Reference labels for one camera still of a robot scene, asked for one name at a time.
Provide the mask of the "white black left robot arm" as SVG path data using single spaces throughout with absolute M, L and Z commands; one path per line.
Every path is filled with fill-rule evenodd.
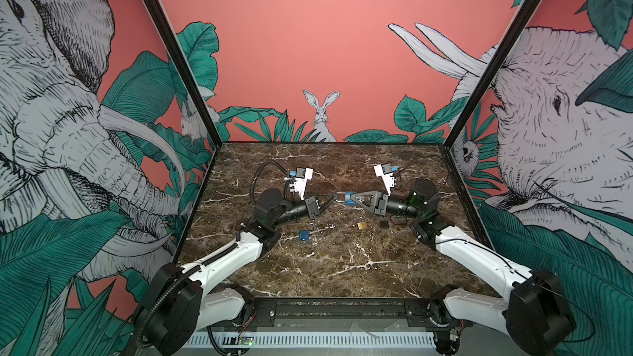
M 294 204 L 277 189 L 262 192 L 231 242 L 192 263 L 167 263 L 158 270 L 132 316 L 134 330 L 124 353 L 134 355 L 153 347 L 162 355 L 172 355 L 196 331 L 238 318 L 252 295 L 238 286 L 221 291 L 216 287 L 271 251 L 280 240 L 281 225 L 303 217 L 314 219 L 335 200 L 336 195 L 329 194 L 324 204 L 316 196 Z

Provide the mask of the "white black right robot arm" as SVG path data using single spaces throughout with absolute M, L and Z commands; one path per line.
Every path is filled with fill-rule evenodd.
M 512 262 L 443 219 L 432 181 L 416 180 L 405 199 L 367 191 L 349 193 L 346 201 L 381 219 L 410 219 L 418 242 L 458 262 L 498 294 L 490 297 L 447 285 L 430 297 L 423 316 L 439 329 L 434 342 L 440 354 L 456 354 L 458 327 L 468 321 L 506 334 L 530 355 L 551 354 L 577 328 L 560 280 L 548 270 Z

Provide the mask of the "black front mounting rail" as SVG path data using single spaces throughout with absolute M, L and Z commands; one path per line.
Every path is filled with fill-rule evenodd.
M 247 302 L 245 319 L 272 327 L 280 319 L 404 319 L 410 327 L 444 330 L 466 322 L 432 311 L 428 298 L 254 298 Z

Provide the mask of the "black right corner frame post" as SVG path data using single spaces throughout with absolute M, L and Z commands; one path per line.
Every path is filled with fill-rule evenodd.
M 509 28 L 506 33 L 504 33 L 496 52 L 492 56 L 486 70 L 481 75 L 474 91 L 463 108 L 462 113 L 458 117 L 456 124 L 453 126 L 448 138 L 444 140 L 443 146 L 445 148 L 451 148 L 458 140 L 460 132 L 465 128 L 467 121 L 475 111 L 479 101 L 488 91 L 495 75 L 499 72 L 505 59 L 514 49 L 520 35 L 534 15 L 541 1 L 542 0 L 523 0 L 520 4 L 518 11 L 509 25 Z

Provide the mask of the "black corner frame post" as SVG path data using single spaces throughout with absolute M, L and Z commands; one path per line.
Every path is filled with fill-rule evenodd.
M 504 33 L 496 52 L 492 56 L 486 70 L 481 75 L 474 91 L 463 108 L 462 113 L 458 117 L 456 124 L 453 126 L 448 138 L 444 140 L 443 146 L 445 148 L 451 148 L 458 140 L 460 132 L 465 128 L 467 121 L 475 111 L 479 101 L 488 91 L 495 75 L 499 72 L 505 59 L 514 49 L 520 35 L 534 15 L 541 1 L 542 0 L 523 0 L 520 4 L 518 11 L 509 25 L 509 28 L 506 33 Z
M 160 0 L 143 0 L 143 3 L 152 18 L 153 24 L 156 27 L 163 44 L 166 46 L 166 51 L 171 59 L 171 62 L 176 68 L 178 76 L 184 83 L 189 97 L 193 100 L 193 103 L 198 110 L 201 120 L 203 121 L 210 136 L 212 145 L 215 148 L 221 148 L 223 142 L 219 136 L 219 132 L 209 115 L 207 105 L 200 95 L 194 74 L 191 71 L 191 67 L 186 60 L 183 50 L 181 49 L 181 45 L 176 37 L 176 34 L 171 27 L 171 23 L 166 16 L 163 5 Z

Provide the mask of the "black left corner frame post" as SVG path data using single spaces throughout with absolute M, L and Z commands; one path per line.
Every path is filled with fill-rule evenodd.
M 198 110 L 201 120 L 203 121 L 210 136 L 212 145 L 215 148 L 221 148 L 223 142 L 219 136 L 219 132 L 209 115 L 207 105 L 200 95 L 194 74 L 191 71 L 191 67 L 186 60 L 183 50 L 181 49 L 181 45 L 176 37 L 176 34 L 171 27 L 171 23 L 166 16 L 163 5 L 160 0 L 143 0 L 143 3 L 152 18 L 153 24 L 156 27 L 163 44 L 166 46 L 166 51 L 171 59 L 171 62 L 176 68 L 178 76 L 184 83 L 189 97 L 193 100 L 193 103 Z

